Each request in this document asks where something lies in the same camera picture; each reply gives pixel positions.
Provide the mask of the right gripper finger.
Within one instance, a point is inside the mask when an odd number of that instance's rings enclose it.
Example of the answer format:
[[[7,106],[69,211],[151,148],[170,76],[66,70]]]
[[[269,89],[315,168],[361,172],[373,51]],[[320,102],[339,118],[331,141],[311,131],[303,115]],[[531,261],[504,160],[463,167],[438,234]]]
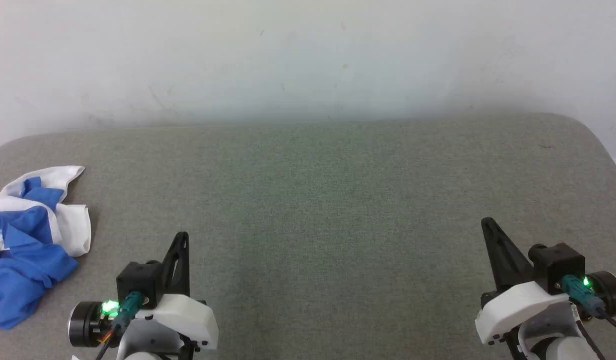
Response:
[[[534,267],[493,218],[481,220],[495,291],[503,293],[533,279]]]

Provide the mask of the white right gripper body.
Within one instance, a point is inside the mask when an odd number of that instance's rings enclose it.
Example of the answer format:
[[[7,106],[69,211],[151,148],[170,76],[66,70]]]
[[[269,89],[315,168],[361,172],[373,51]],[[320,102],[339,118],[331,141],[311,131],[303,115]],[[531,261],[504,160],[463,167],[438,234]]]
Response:
[[[585,319],[616,317],[616,276],[598,271],[566,275],[548,293],[535,281],[514,285],[482,305],[475,330],[482,344],[514,346],[548,337],[584,338]]]

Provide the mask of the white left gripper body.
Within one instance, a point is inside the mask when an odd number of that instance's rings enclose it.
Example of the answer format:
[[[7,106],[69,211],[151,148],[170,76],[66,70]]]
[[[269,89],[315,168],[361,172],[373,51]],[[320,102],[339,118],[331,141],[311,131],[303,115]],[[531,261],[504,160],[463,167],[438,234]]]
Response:
[[[121,314],[115,300],[81,301],[70,313],[68,339],[74,347],[98,347]],[[183,294],[165,294],[155,309],[141,309],[127,329],[111,340],[124,349],[177,345],[185,337],[202,349],[215,350],[220,332],[213,310]]]

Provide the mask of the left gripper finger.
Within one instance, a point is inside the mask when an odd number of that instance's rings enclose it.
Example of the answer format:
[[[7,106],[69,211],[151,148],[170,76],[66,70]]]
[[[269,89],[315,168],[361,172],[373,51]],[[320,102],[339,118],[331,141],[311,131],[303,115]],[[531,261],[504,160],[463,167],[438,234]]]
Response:
[[[162,294],[190,296],[189,233],[178,232],[162,260]]]

